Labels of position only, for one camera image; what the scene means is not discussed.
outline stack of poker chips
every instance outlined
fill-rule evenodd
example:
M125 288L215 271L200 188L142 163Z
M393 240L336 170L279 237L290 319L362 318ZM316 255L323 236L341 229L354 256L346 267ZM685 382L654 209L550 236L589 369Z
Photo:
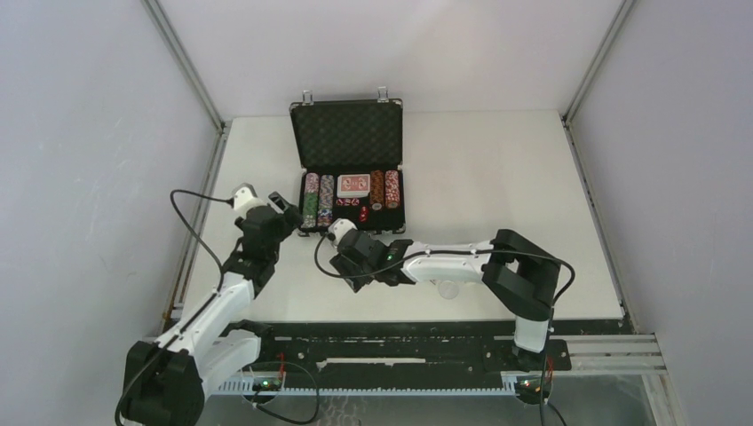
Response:
M309 173L306 175L304 187L304 223L302 228L314 228L316 226L316 211L319 207L319 175Z
M335 200L335 177L323 175L319 187L319 215L316 219L318 226L332 225L332 203Z
M397 209L400 206L400 179L397 170L390 170L384 174L384 191L387 208Z
M369 201L372 210L382 209L384 204L384 173L381 170L371 172L371 193Z
M357 206L361 204L361 200L357 198L338 198L335 204L338 206Z

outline black cable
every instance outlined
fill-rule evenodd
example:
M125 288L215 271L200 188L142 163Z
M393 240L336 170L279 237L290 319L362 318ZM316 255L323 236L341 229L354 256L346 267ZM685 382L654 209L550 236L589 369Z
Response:
M264 365L276 365L276 366L291 365L291 366L296 367L299 370L303 371L304 373L306 373L309 376L309 378L311 379L311 383L313 383L314 391L316 392L316 408L313 410L313 415L311 416L310 419L308 419L308 420L295 420L295 419L289 419L287 417L284 417L284 416L282 416L280 414L275 413L274 411L270 411L269 409L267 409L267 408L265 408L265 407L263 407L263 406L261 406L259 404L255 404L254 407L257 410L261 411L262 413L267 414L267 415L271 415L275 419L282 420L283 422L288 422L288 423L291 423L291 424L310 424L310 423L313 423L316 420L316 417L319 415L319 404L321 403L320 402L320 395L319 395L319 386L316 384L316 380L313 379L313 375L307 369L305 369L304 367L300 366L299 364L296 364L295 362L290 362L290 361L264 361L264 362L257 362L257 363L251 364L252 367L254 367L254 366L264 366ZM254 393L254 396L251 398L251 401L253 401L254 399L256 399L256 397L258 396L258 394L261 391L262 390L260 390L260 389L257 390L256 393Z
M324 242L324 240L327 238L327 235L324 234L321 236L321 239L316 244L316 248L313 251L313 262L316 264L316 267L321 271L323 274L332 277L332 278L340 278L340 279L354 279L354 278L365 278L365 277L371 277L373 275L376 275L381 272L386 272L391 270L394 267L397 267L401 264L406 263L408 260L414 258L414 257L420 257L420 256L430 256L430 255L457 255L457 256L468 256L468 255L489 255L494 253L504 253L507 255L515 255L515 256L527 256L532 257L536 259L543 259L543 260L549 260L551 262L554 262L555 264L560 264L562 266L565 266L568 271L570 271L570 279L567 280L567 283L565 283L565 286L557 293L556 296L554 296L554 302L552 305L554 305L557 302L557 299L559 299L560 296L562 296L565 291L567 291L570 286L573 285L573 281L575 281L575 268L568 262L565 262L562 259L558 259L556 257L552 256L543 256L543 255L537 255L534 253L526 253L522 251L513 251L513 250L503 250L503 249L484 249L484 250L476 250L475 253L470 250L432 250L430 252L430 255L427 255L426 252L423 251L417 251L416 253L411 253L402 259L396 260L395 262L391 263L389 266L386 266L382 269L377 269L376 271L372 271L369 273L361 273L358 275L338 275L336 273L332 273L330 271L325 270L321 264L319 263L319 247L321 247L321 244Z
M559 421L562 422L562 426L567 426L567 422L565 422L565 417L562 417L562 414L559 412L559 410L551 402L547 402L546 405L549 406L549 408L551 408L552 411L554 411L554 414L556 414L557 417L559 417Z
M233 199L232 198L221 199L221 198L209 197L209 195L204 195L202 193L195 193L193 191L187 191L186 189L174 189L170 191L170 204L172 204L172 208L175 210L175 213L178 214L180 221L183 222L183 225L186 226L188 233L190 233L192 237L196 238L196 241L199 243L199 245L201 245L202 247L204 247L205 250L207 250L207 253L209 253L210 257L212 258L212 260L214 260L215 264L217 265L217 268L219 270L219 283L217 284L217 292L219 292L219 290L222 288L222 283L225 278L225 274L222 271L222 262L219 261L219 258L217 257L217 255L215 255L214 251L212 251L210 246L208 246L207 243L204 242L204 240L202 240L202 237L199 235L199 233L191 226L191 224L188 223L188 220L186 220L186 217L183 216L183 213L178 208L178 204L175 202L176 193L187 193L188 195L193 195L194 197L203 198L204 200L223 202L230 205L230 207L233 207ZM210 298L207 299L206 302L204 302L202 307L199 308L199 310L196 311L196 313L192 315L191 318L188 319L188 321L186 321L186 324L184 324L183 327L180 328L179 330L180 333L185 332L188 329L188 327L190 327L191 324L193 324L194 321L196 321L196 319L199 318L199 315L201 315L202 312L204 312L204 310L207 308L207 306L211 304L211 302L215 299L216 296L217 296L217 293L212 293ZM162 356L162 354L167 351L170 345L173 344L176 340L178 340L178 335L174 335L162 348L160 348L160 350L157 351L157 353L151 359L149 359L149 361L147 361L146 364L144 364L144 366L133 376L133 378L131 378L131 381L125 385L125 387L123 388L123 394L121 394L120 399L118 399L117 406L115 406L115 424L117 426L123 426L123 423L120 420L120 413L123 410L123 402L125 401L125 398L128 396L129 392L131 392L131 388L133 387L133 384L136 383L136 381L139 378L141 378L144 372L146 372L147 369L151 367L152 364L154 364L155 361L157 361Z
M541 418L542 426L546 426L546 421L544 420L543 416L543 385L546 381L546 342L549 341L549 335L547 334L546 340L543 345L542 349L542 357L543 357L543 364L542 364L542 380L541 383L539 383L539 417Z

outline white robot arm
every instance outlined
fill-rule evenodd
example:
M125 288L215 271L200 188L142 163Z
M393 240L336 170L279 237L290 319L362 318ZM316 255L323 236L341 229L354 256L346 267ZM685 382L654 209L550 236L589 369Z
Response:
M274 209L260 200L251 185L239 187L232 199L242 237L222 266L223 279L205 300L154 342L137 342L128 353L120 415L156 426L195 424L204 401L227 378L259 355L260 338L231 331L214 344L237 312L250 307L274 273L280 243L298 228L296 206L270 195ZM490 241L432 246L397 240L389 246L373 240L344 219L326 234L337 255L329 262L354 292L372 280L390 286L423 280L473 281L486 285L516 315L515 343L537 355L544 349L559 267L565 264L519 234L499 231ZM513 271L508 264L517 261Z
M338 219L328 237L338 253L330 263L340 275L325 273L345 279L354 292L372 280L392 286L427 280L477 282L516 315L515 345L533 353L544 349L563 262L514 231L500 230L493 240L473 244L397 240L386 246L358 231L353 222ZM514 262L516 271L509 267Z

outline white table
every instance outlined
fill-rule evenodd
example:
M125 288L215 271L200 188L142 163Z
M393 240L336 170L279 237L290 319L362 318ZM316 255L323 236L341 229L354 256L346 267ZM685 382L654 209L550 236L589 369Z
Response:
M622 317L556 111L405 114L403 170L408 231L401 238L445 244L483 241L494 238L497 229L510 228L575 267L577 279L559 300L556 318ZM214 195L228 197L248 182L261 196L278 191L296 203L301 171L288 116L236 118ZM220 259L227 257L240 235L234 220L226 205L211 205L202 236ZM483 285L460 284L459 295L451 300L442 298L431 282L397 288L372 282L354 294L344 281L314 266L318 239L293 234L282 243L275 275L238 320L513 318ZM322 246L326 266L333 254L329 244ZM567 274L563 269L560 286ZM217 280L217 267L201 250L184 312L196 306Z

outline dice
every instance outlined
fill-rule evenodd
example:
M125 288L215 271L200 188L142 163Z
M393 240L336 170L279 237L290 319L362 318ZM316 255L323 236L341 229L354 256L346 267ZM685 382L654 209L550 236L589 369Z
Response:
M369 209L366 206L361 207L361 213L358 215L358 221L361 223L369 220Z

